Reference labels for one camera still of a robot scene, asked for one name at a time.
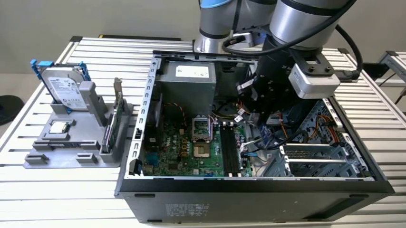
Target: green motherboard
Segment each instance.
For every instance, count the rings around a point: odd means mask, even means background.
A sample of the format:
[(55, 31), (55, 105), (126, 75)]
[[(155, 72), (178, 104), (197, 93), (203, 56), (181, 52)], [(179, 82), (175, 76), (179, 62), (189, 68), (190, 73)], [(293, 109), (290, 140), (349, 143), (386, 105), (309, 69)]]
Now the green motherboard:
[[(171, 121), (163, 124), (162, 146), (157, 155), (146, 156), (145, 175), (225, 177), (219, 125), (214, 125), (213, 140), (206, 143), (193, 142), (191, 129), (181, 130), (179, 125)], [(234, 132), (239, 146), (245, 141), (243, 127), (237, 126)], [(241, 174), (253, 175), (250, 165)]]

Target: blue drive bracket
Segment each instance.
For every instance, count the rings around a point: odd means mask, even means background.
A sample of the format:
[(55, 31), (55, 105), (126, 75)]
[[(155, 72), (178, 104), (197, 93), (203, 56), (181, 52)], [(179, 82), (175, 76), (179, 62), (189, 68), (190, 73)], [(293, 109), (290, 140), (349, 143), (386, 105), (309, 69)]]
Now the blue drive bracket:
[[(44, 78), (43, 78), (43, 76), (42, 76), (40, 72), (44, 71), (44, 70), (46, 70), (47, 68), (50, 68), (50, 67), (55, 67), (55, 66), (56, 66), (56, 67), (62, 67), (62, 66), (64, 66), (64, 65), (62, 65), (62, 64), (58, 64), (58, 65), (56, 65), (56, 64), (54, 63), (54, 61), (40, 61), (40, 62), (38, 63), (38, 60), (36, 60), (36, 59), (32, 59), (31, 62), (30, 62), (30, 64), (31, 64), (31, 69), (34, 70), (34, 72), (35, 72), (35, 74), (36, 74), (39, 80), (42, 80), (42, 82), (43, 82), (43, 84), (44, 84), (44, 86), (46, 86), (46, 88), (47, 88), (47, 90), (48, 90), (48, 92), (50, 92), (50, 94), (51, 94), (51, 96), (52, 96), (54, 103), (55, 103), (55, 104), (59, 104), (59, 102), (56, 101), (56, 99), (55, 99), (55, 97), (54, 97), (54, 95), (52, 95), (52, 92), (51, 92), (51, 90), (50, 90), (50, 87), (48, 87), (48, 85), (47, 85), (47, 83), (46, 83), (46, 81), (44, 81)], [(76, 66), (79, 66), (81, 69), (82, 69), (85, 81), (91, 81), (91, 78), (90, 78), (90, 71), (89, 71), (87, 65), (83, 63), (83, 61), (82, 61)], [(66, 108), (67, 108), (67, 112), (71, 113), (71, 111), (72, 111), (71, 108), (68, 108), (68, 107), (66, 107)]]
[(44, 86), (46, 86), (46, 88), (47, 88), (47, 90), (48, 90), (48, 92), (50, 92), (50, 95), (51, 95), (51, 97), (52, 97), (52, 99), (54, 99), (54, 102), (58, 103), (58, 102), (56, 102), (56, 99), (55, 99), (55, 97), (54, 97), (54, 95), (52, 95), (52, 93), (51, 93), (51, 91), (50, 91), (50, 88), (48, 88), (48, 86), (47, 86), (47, 83), (44, 82), (44, 79), (43, 79), (43, 77), (42, 77), (42, 75), (40, 75), (40, 70), (42, 70), (42, 68), (43, 68), (43, 67), (51, 67), (51, 66), (54, 66), (54, 62), (52, 62), (52, 61), (40, 61), (40, 63), (38, 64), (38, 60), (36, 60), (36, 59), (32, 59), (31, 62), (30, 62), (30, 64), (31, 64), (31, 69), (32, 69), (34, 72), (36, 73), (36, 76), (38, 76), (39, 80), (42, 80), (42, 82), (43, 82), (43, 84), (44, 84)]
[(91, 81), (90, 72), (89, 72), (89, 67), (87, 67), (87, 65), (83, 63), (83, 61), (79, 63), (79, 66), (81, 66), (82, 71), (83, 71), (85, 80), (86, 80), (86, 81)]

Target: aluminum extrusion table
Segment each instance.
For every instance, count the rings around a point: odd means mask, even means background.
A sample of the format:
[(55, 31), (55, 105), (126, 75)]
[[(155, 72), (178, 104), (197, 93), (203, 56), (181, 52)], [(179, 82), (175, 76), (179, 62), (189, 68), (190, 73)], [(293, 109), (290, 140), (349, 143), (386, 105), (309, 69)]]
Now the aluminum extrusion table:
[[(191, 51), (191, 42), (83, 38), (70, 42), (58, 63), (89, 65), (97, 92), (114, 102), (114, 79), (123, 79), (123, 94), (135, 105), (145, 92), (153, 50)], [(324, 54), (336, 69), (354, 69), (356, 61), (338, 49)], [(370, 77), (342, 83), (337, 100), (396, 190), (396, 194), (333, 223), (332, 228), (406, 227), (406, 117)], [(123, 199), (115, 199), (119, 168), (26, 170), (24, 157), (51, 115), (51, 96), (43, 85), (34, 92), (0, 139), (0, 227), (131, 227), (141, 225)], [(133, 129), (127, 134), (130, 150)], [(178, 224), (162, 224), (178, 227)], [(304, 223), (182, 224), (182, 227), (302, 227)]]

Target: gray wall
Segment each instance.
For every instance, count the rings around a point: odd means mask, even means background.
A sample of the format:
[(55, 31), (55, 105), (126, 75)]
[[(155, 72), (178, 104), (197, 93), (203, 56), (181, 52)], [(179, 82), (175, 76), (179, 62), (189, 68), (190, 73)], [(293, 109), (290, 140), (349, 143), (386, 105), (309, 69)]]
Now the gray wall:
[[(406, 51), (405, 11), (406, 0), (358, 0), (342, 18), (366, 60)], [(32, 58), (55, 60), (74, 35), (191, 40), (198, 27), (198, 0), (0, 0), (0, 72), (28, 73)], [(328, 47), (348, 46), (336, 34)]]

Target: silver robot arm segment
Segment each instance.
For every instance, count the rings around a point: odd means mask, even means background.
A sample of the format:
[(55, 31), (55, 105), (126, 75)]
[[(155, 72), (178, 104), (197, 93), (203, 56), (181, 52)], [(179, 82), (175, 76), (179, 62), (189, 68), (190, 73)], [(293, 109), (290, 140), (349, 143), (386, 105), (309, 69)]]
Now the silver robot arm segment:
[[(199, 36), (195, 52), (225, 53), (223, 42), (231, 32), (270, 23), (277, 0), (202, 0)], [(258, 38), (246, 36), (246, 47), (258, 44)]]

